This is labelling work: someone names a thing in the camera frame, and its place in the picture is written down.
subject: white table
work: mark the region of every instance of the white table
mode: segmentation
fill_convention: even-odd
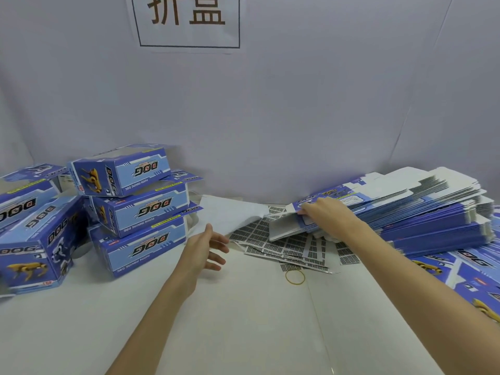
[[[103,374],[181,250],[113,281],[90,252],[59,288],[0,304],[0,373]],[[363,265],[295,286],[275,262],[226,258],[180,310],[158,374],[441,374]]]

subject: sign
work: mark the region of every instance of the sign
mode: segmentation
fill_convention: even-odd
[[[140,47],[227,53],[241,48],[242,1],[127,0],[127,6]]]

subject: person's right arm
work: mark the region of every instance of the person's right arm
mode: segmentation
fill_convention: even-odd
[[[389,246],[341,201],[320,198],[299,213],[359,256],[445,374],[500,374],[495,322]]]

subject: person's left hand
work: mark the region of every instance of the person's left hand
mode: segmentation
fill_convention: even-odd
[[[188,239],[183,253],[180,255],[179,262],[172,273],[172,277],[181,279],[184,285],[188,287],[186,296],[190,296],[195,291],[198,275],[204,268],[220,271],[222,269],[220,265],[226,264],[226,260],[220,255],[211,252],[210,248],[228,253],[229,248],[226,246],[228,243],[229,238],[215,233],[209,223],[203,233],[193,235]]]

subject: rubber band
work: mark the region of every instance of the rubber band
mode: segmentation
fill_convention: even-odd
[[[291,282],[291,281],[290,281],[290,279],[288,279],[288,273],[289,273],[290,271],[298,271],[298,272],[300,272],[300,273],[302,274],[302,276],[304,277],[304,279],[302,280],[302,282],[300,282],[300,283],[294,283],[294,282]],[[293,284],[293,285],[301,285],[302,283],[304,283],[304,282],[305,282],[305,274],[302,272],[302,270],[288,270],[287,272],[285,272],[285,273],[284,273],[284,277],[285,277],[285,279],[286,279],[286,281],[287,281],[288,283]]]

